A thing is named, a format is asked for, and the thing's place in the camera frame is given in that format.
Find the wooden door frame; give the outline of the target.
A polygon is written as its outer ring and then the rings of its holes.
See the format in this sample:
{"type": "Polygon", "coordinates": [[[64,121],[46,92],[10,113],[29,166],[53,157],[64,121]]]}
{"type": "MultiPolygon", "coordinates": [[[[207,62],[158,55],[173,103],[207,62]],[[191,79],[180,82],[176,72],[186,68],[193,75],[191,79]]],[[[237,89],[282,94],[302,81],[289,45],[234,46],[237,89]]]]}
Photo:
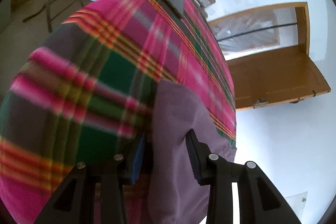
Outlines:
{"type": "Polygon", "coordinates": [[[292,46],[309,54],[307,2],[255,7],[214,19],[209,26],[226,60],[292,46]]]}

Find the brown wooden door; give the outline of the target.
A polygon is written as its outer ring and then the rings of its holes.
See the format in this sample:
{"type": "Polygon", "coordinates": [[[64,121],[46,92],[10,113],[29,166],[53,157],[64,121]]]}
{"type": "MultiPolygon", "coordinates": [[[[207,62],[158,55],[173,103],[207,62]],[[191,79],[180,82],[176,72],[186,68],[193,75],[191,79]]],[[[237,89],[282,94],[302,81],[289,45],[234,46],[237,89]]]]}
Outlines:
{"type": "Polygon", "coordinates": [[[331,91],[300,46],[232,59],[227,65],[234,82],[236,110],[299,102],[331,91]]]}

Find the pink green plaid tablecloth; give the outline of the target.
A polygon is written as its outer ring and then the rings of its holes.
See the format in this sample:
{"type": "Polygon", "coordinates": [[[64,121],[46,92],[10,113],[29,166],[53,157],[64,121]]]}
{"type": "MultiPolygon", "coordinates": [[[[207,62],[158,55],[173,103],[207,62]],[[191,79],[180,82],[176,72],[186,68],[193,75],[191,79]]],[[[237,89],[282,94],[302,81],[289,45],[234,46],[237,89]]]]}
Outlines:
{"type": "Polygon", "coordinates": [[[179,19],[164,0],[97,0],[30,54],[1,106],[1,201],[33,223],[78,162],[149,140],[158,84],[196,93],[236,148],[234,83],[193,0],[179,19]]]}

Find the purple fleece garment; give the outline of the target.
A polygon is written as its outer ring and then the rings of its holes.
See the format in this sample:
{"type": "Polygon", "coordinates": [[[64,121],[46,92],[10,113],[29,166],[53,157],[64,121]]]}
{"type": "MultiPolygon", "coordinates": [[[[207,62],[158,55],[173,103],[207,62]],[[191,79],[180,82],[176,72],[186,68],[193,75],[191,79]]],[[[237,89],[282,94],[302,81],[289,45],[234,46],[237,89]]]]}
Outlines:
{"type": "Polygon", "coordinates": [[[210,188],[194,179],[185,136],[193,129],[200,142],[230,162],[236,148],[219,135],[199,96],[168,80],[158,84],[150,126],[139,179],[124,189],[127,221],[200,223],[210,188]]]}

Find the floral plastic curtain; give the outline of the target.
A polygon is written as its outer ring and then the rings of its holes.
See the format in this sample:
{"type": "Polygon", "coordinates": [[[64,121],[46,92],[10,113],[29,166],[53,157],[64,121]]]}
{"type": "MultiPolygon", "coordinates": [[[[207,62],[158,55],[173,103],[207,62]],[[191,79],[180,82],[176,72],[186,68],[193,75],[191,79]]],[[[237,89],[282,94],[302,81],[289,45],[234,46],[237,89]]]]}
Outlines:
{"type": "Polygon", "coordinates": [[[209,25],[228,60],[298,44],[293,7],[237,13],[209,25]]]}

